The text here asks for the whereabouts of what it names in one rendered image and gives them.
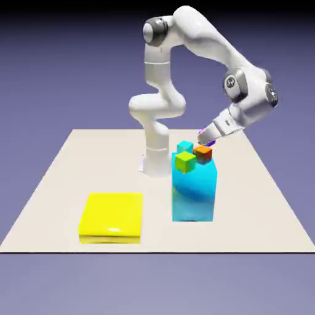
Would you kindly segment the small green cube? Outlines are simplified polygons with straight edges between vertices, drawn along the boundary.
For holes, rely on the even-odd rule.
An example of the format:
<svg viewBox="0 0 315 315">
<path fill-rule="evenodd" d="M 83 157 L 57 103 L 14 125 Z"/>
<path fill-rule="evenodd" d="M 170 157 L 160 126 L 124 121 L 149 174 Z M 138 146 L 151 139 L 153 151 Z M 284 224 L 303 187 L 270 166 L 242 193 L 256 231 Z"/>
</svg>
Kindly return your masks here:
<svg viewBox="0 0 315 315">
<path fill-rule="evenodd" d="M 174 167 L 183 174 L 191 172 L 196 166 L 196 156 L 192 153 L 183 151 L 175 155 Z"/>
</svg>

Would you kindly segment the large yellow box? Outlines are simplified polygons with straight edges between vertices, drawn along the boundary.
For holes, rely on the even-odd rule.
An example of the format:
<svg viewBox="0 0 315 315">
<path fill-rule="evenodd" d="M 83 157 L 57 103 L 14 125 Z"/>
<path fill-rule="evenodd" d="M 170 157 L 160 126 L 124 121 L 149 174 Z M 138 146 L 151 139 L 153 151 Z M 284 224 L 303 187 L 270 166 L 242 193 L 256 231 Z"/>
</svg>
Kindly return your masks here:
<svg viewBox="0 0 315 315">
<path fill-rule="evenodd" d="M 141 193 L 90 193 L 78 235 L 81 244 L 138 244 L 142 231 Z"/>
</svg>

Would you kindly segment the small orange cube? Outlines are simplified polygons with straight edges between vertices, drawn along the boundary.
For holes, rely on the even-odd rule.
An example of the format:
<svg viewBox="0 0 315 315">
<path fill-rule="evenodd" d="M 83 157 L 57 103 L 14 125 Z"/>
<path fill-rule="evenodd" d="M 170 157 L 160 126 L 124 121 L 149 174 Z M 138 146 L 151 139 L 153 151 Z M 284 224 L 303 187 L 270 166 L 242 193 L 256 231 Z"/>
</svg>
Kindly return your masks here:
<svg viewBox="0 0 315 315">
<path fill-rule="evenodd" d="M 204 145 L 199 145 L 193 149 L 193 154 L 199 163 L 206 163 L 212 159 L 212 148 Z"/>
</svg>

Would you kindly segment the small purple cube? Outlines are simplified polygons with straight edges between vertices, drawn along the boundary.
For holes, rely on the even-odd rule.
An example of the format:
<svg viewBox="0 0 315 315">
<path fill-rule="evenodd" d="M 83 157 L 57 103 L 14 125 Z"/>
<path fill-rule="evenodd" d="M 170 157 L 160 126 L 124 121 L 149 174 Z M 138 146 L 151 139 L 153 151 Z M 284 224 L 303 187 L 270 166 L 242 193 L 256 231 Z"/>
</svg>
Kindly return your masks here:
<svg viewBox="0 0 315 315">
<path fill-rule="evenodd" d="M 205 144 L 203 144 L 203 146 L 206 146 L 206 147 L 211 147 L 213 144 L 215 144 L 216 140 L 213 140 L 211 142 L 207 142 Z"/>
</svg>

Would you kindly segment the small cyan cube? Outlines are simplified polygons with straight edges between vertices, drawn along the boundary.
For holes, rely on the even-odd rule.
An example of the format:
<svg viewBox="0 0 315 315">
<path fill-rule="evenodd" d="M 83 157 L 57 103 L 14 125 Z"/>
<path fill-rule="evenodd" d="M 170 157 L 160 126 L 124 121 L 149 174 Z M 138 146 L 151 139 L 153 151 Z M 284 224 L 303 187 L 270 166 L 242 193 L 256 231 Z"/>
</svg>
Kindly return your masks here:
<svg viewBox="0 0 315 315">
<path fill-rule="evenodd" d="M 177 144 L 177 153 L 188 152 L 193 153 L 194 144 L 193 142 L 181 141 Z"/>
</svg>

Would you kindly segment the large cyan box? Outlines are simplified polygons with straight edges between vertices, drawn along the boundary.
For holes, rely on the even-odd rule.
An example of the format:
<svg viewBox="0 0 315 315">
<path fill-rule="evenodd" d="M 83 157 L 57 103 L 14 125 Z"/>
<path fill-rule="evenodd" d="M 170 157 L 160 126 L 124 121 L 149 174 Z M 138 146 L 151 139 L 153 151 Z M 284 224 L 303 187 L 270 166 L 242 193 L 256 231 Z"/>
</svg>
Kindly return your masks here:
<svg viewBox="0 0 315 315">
<path fill-rule="evenodd" d="M 172 168 L 172 220 L 213 220 L 217 187 L 217 168 L 214 160 L 195 164 L 184 174 Z"/>
</svg>

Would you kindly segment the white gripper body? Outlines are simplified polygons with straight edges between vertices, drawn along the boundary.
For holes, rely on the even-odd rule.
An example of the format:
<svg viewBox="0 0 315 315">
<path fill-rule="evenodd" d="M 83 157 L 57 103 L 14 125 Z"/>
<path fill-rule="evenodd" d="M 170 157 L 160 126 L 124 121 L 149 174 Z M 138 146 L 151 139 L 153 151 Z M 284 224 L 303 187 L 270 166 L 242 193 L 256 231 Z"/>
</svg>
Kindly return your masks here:
<svg viewBox="0 0 315 315">
<path fill-rule="evenodd" d="M 221 137 L 221 132 L 214 123 L 210 123 L 204 130 L 198 134 L 197 141 L 205 144 Z"/>
</svg>

